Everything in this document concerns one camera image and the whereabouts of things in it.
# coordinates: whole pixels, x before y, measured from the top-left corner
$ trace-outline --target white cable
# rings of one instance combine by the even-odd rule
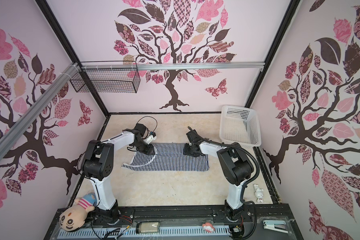
[[[147,162],[147,163],[145,163],[145,164],[142,164],[142,165],[129,165],[128,163],[123,163],[123,165],[129,166],[129,167],[143,167],[143,166],[146,166],[146,165],[152,163],[152,162],[155,160],[156,155],[157,155],[157,149],[156,149],[155,146],[154,146],[154,150],[155,150],[155,155],[152,157],[151,160],[149,160],[149,162]]]

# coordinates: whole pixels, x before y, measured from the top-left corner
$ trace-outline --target black wire basket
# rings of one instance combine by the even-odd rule
[[[92,86],[88,86],[85,81],[90,80],[98,93],[137,93],[140,76],[136,61],[112,62],[122,62],[123,65],[101,65],[101,63],[108,63],[108,61],[102,61],[96,62],[99,63],[97,66],[83,66],[70,80],[75,91],[77,93],[90,92]]]

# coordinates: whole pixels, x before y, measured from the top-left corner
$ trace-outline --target wall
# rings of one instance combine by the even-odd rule
[[[0,138],[70,64],[32,0],[0,1]],[[67,84],[0,162],[0,240],[42,239],[104,116]]]
[[[253,108],[304,239],[360,239],[360,0],[302,2]]]
[[[80,60],[155,64],[263,61],[289,0],[49,4]],[[258,69],[140,71],[137,94],[100,96],[110,112],[221,111],[225,104],[242,106],[257,75]]]

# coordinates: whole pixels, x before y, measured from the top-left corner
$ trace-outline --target small white figurine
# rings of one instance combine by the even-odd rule
[[[257,185],[257,184],[254,184],[253,185],[253,188],[254,188],[254,190],[255,190],[255,192],[254,192],[254,195],[257,197],[257,202],[262,202],[262,203],[264,203],[264,200],[263,200],[263,189],[260,189],[259,188],[259,185]]]

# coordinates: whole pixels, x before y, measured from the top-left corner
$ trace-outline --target butterfly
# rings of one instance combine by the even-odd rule
[[[225,87],[226,84],[227,83],[225,78],[219,83],[219,86],[217,88],[206,88],[205,90],[209,93],[212,93],[212,96],[214,96],[217,99],[217,96],[219,96],[220,93],[227,92],[227,88]]]
[[[85,124],[90,123],[91,118],[88,115],[90,115],[91,111],[93,111],[89,107],[86,107],[85,104],[81,100],[80,100],[80,108],[81,108],[81,111],[83,112],[83,114],[79,118],[79,121],[77,122],[78,126],[83,125],[84,123]]]

